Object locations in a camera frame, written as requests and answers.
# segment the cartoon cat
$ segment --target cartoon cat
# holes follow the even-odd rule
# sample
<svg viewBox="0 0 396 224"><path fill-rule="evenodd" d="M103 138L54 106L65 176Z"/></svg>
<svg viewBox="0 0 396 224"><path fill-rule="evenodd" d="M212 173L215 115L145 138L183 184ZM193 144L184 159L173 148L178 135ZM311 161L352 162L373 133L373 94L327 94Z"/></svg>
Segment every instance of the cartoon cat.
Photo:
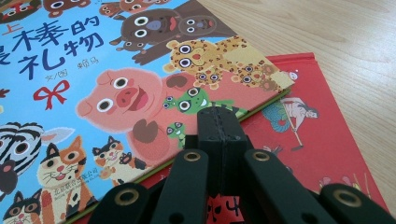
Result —
<svg viewBox="0 0 396 224"><path fill-rule="evenodd" d="M132 153L124 153L122 143L112 136L108 137L107 143L102 147L94 147L92 150L95 163L104 167L100 177L102 179L110 179L113 186L118 186L125 182L129 182L134 175L142 175L149 169L145 162L136 157L132 157Z"/></svg>
<svg viewBox="0 0 396 224"><path fill-rule="evenodd" d="M49 144L37 171L44 223L62 222L96 201L81 178L86 160L80 136L63 150Z"/></svg>
<svg viewBox="0 0 396 224"><path fill-rule="evenodd" d="M20 191L15 194L14 203L8 208L3 217L3 223L35 223L41 224L40 204L41 189L31 198L23 198Z"/></svg>

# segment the red bow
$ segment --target red bow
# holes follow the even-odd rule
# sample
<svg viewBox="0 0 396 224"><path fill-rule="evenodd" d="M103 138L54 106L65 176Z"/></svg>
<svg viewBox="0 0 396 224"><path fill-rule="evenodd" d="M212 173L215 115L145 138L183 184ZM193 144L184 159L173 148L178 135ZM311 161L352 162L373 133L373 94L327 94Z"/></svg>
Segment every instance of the red bow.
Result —
<svg viewBox="0 0 396 224"><path fill-rule="evenodd" d="M61 90L58 90L58 88L60 88L62 84L64 85L64 87ZM58 98L59 102L61 102L61 104L63 104L64 101L66 100L66 98L62 97L62 95L60 93L67 91L69 88L70 88L69 82L66 80L62 80L58 83L58 85L55 86L55 88L53 88L52 91L50 91L47 87L42 87L42 88L38 89L38 91L35 91L35 94L33 94L33 98L35 99L35 101L44 100L44 99L48 98L46 110L52 109L52 96L56 96L56 98Z"/></svg>

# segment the brass grommet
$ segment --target brass grommet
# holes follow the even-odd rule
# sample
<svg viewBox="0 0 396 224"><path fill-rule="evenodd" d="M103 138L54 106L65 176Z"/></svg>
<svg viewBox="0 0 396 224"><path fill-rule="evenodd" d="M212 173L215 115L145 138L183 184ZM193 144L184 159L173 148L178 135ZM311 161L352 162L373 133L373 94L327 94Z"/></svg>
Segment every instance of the brass grommet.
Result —
<svg viewBox="0 0 396 224"><path fill-rule="evenodd" d="M186 161L198 161L201 159L201 155L197 152L188 152L184 154L184 160Z"/></svg>
<svg viewBox="0 0 396 224"><path fill-rule="evenodd" d="M129 196L126 197L125 194L128 194L128 193L132 194L131 195L132 197L129 197ZM126 206L126 205L136 202L138 198L139 198L139 192L136 189L123 189L116 194L116 197L114 198L114 202L117 205Z"/></svg>
<svg viewBox="0 0 396 224"><path fill-rule="evenodd" d="M360 207L361 206L361 199L356 196L356 194L345 190L345 189L337 189L332 194L334 198L349 207Z"/></svg>
<svg viewBox="0 0 396 224"><path fill-rule="evenodd" d="M270 156L265 152L257 151L253 153L253 159L256 161L269 161Z"/></svg>

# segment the picture book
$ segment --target picture book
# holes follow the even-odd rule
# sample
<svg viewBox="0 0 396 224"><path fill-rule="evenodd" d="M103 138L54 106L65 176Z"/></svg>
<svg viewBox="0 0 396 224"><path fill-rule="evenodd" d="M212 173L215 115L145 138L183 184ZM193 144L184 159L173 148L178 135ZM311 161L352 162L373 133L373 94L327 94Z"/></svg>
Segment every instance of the picture book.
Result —
<svg viewBox="0 0 396 224"><path fill-rule="evenodd" d="M307 189L320 192L328 184L346 184L387 210L315 55L267 58L295 84L281 100L242 121L253 146L275 153ZM149 188L169 171L167 167L143 184ZM78 223L86 223L87 219L84 217ZM245 223L238 197L209 198L206 223Z"/></svg>
<svg viewBox="0 0 396 224"><path fill-rule="evenodd" d="M293 81L196 0L0 0L0 215L62 223L152 175L196 113Z"/></svg>

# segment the wooden table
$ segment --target wooden table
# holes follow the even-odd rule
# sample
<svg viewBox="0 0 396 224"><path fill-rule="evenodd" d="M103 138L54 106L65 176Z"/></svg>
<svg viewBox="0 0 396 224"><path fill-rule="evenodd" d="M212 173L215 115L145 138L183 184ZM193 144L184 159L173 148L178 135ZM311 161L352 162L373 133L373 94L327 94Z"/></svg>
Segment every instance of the wooden table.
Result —
<svg viewBox="0 0 396 224"><path fill-rule="evenodd" d="M265 55L315 53L396 216L396 1L199 1Z"/></svg>

